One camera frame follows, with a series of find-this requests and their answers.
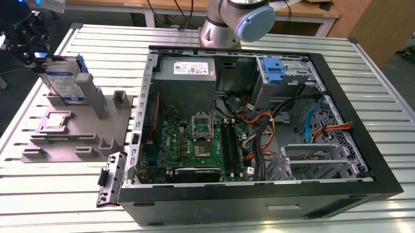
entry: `table leg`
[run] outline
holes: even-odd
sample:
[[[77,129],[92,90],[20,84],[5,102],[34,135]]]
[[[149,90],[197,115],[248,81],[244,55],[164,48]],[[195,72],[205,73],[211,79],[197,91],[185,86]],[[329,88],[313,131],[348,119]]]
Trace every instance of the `table leg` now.
[[[327,37],[327,34],[331,30],[331,27],[332,27],[332,24],[335,23],[335,21],[336,21],[335,18],[325,18],[320,27],[319,27],[319,30],[317,30],[317,33],[315,36]]]
[[[151,9],[144,9],[144,16],[145,16],[145,26],[148,28],[155,28],[156,21],[155,21],[155,16],[153,16]]]

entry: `blue drive bay latch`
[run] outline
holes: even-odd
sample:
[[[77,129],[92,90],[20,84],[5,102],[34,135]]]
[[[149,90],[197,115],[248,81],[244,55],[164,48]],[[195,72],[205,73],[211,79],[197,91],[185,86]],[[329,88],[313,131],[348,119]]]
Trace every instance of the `blue drive bay latch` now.
[[[263,58],[263,68],[267,74],[267,80],[271,83],[279,83],[284,78],[284,66],[275,57]]]

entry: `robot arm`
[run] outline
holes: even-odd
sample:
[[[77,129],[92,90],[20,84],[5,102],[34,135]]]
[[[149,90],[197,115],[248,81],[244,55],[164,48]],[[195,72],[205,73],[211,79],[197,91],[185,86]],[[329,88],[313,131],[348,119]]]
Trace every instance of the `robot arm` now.
[[[200,32],[201,45],[236,48],[239,40],[259,40],[275,22],[275,12],[268,3],[269,0],[211,0]]]
[[[36,73],[41,73],[40,60],[48,53],[49,40],[44,14],[32,12],[24,0],[1,0],[0,32],[5,36],[0,49],[8,51]]]

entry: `green circuit board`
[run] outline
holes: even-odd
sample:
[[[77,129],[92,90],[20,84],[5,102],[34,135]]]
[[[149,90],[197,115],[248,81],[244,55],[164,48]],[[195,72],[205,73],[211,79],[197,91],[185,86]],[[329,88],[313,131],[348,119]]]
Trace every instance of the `green circuit board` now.
[[[195,132],[205,132],[208,127],[201,122],[195,122]],[[245,125],[235,124],[237,135],[245,133]],[[213,122],[213,138],[208,140],[192,139],[192,123],[187,121],[167,121],[161,130],[161,150],[157,155],[149,155],[157,168],[168,167],[215,167],[221,169],[221,182],[247,181],[249,178],[236,174],[233,177],[225,175],[221,147],[220,122]],[[240,165],[243,167],[241,150],[239,150]],[[153,168],[149,174],[151,183],[164,183],[163,174]]]

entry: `motherboard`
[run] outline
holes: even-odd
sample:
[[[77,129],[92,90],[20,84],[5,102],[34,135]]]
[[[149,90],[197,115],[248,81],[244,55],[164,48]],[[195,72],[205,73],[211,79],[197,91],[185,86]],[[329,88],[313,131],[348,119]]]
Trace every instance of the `motherboard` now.
[[[248,181],[239,147],[245,137],[243,123],[209,120],[195,115],[192,120],[163,123],[159,153],[147,153],[147,168],[139,174],[141,183],[193,183]]]

